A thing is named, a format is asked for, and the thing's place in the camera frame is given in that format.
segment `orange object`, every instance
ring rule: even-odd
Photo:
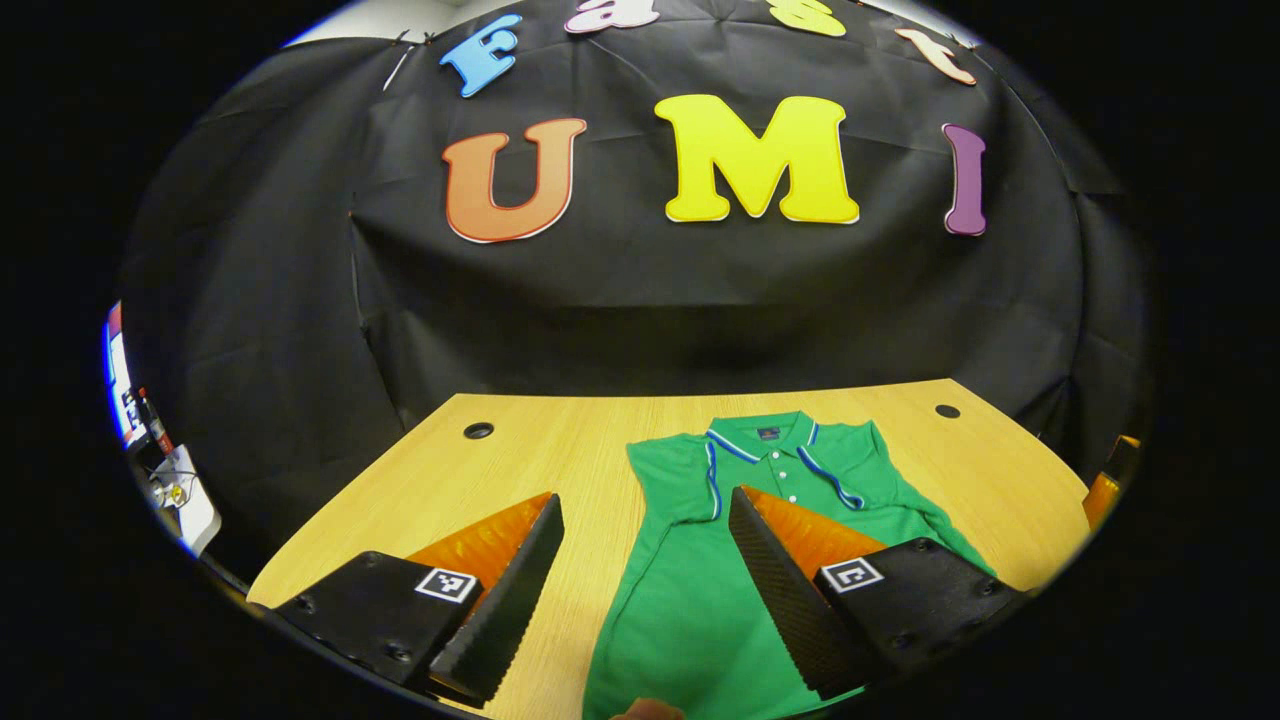
[[[813,582],[814,575],[824,565],[835,565],[888,547],[826,515],[753,487],[740,487],[809,582]]]
[[[406,560],[475,575],[484,585],[475,605],[480,607],[485,596],[498,583],[498,578],[507,570],[516,551],[529,537],[534,520],[550,497],[550,492],[544,492],[494,512],[479,523],[435,541]]]
[[[573,191],[573,138],[586,131],[586,120],[562,118],[538,123],[525,138],[538,145],[538,187],[518,208],[493,201],[493,173],[507,133],[490,132],[460,140],[444,149],[449,179],[444,218],[453,232],[472,242],[502,242],[538,234],[552,227],[568,208]]]
[[[1107,516],[1111,506],[1115,505],[1116,498],[1120,496],[1121,483],[1133,474],[1138,464],[1135,451],[1139,447],[1142,447],[1142,442],[1138,438],[1129,436],[1116,438],[1106,465],[1093,478],[1089,493],[1080,501],[1080,505],[1084,507],[1084,516],[1089,520],[1091,530],[1097,529],[1102,519]]]
[[[1084,516],[1089,520],[1091,530],[1098,527],[1098,523],[1106,516],[1107,510],[1115,503],[1117,495],[1120,495],[1120,486],[1105,473],[1098,473],[1098,477],[1093,478],[1093,484],[1089,486],[1089,495],[1084,496],[1084,501],[1082,502]]]

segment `purple letter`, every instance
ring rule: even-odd
[[[982,152],[987,143],[972,129],[947,123],[942,135],[951,143],[955,160],[955,195],[947,210],[946,227],[951,234],[982,234],[987,218],[982,217]]]

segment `pink letter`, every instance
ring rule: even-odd
[[[580,15],[564,23],[568,32],[595,32],[607,27],[640,27],[658,19],[653,0],[586,0]]]
[[[924,35],[918,29],[899,28],[895,29],[893,32],[910,40],[911,44],[915,45],[915,49],[919,50],[922,55],[924,55],[924,59],[928,60],[934,68],[941,70],[942,74],[947,76],[948,78],[956,82],[963,82],[965,85],[978,85],[978,81],[974,79],[972,74],[961,70],[955,65],[955,63],[952,63],[948,59],[948,58],[955,58],[956,54],[952,53],[951,49],[947,47],[946,45],[934,42],[932,37]]]

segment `yellow letter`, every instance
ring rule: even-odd
[[[773,5],[769,14],[785,26],[832,37],[845,35],[845,26],[831,17],[831,8],[818,0],[769,0],[769,5]]]
[[[820,97],[778,102],[764,137],[714,95],[680,95],[658,102],[654,114],[676,131],[678,190],[667,202],[677,223],[723,220],[728,200],[716,193],[718,167],[753,218],[769,206],[782,170],[791,168],[791,191],[778,202],[782,215],[803,223],[855,223],[858,204],[845,186],[837,128],[845,109]]]

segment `orange letter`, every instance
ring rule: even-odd
[[[919,50],[922,55],[924,55],[924,59],[928,60],[929,64],[937,68],[938,72],[941,72],[942,74],[947,76],[948,78],[956,82],[963,82],[965,85],[978,85],[978,81],[974,79],[973,74],[961,70],[955,65],[955,63],[950,60],[950,58],[955,58],[956,54],[952,53],[951,49],[947,47],[946,45],[934,42],[932,37],[924,35],[918,29],[899,28],[895,29],[893,32],[910,40],[911,44],[915,45],[915,49]]]
[[[573,191],[573,137],[586,120],[564,118],[538,123],[525,137],[538,145],[538,187],[518,208],[493,204],[493,164],[507,146],[507,133],[492,132],[460,140],[444,149],[449,181],[444,215],[449,227],[471,242],[502,242],[543,232],[568,208]]]

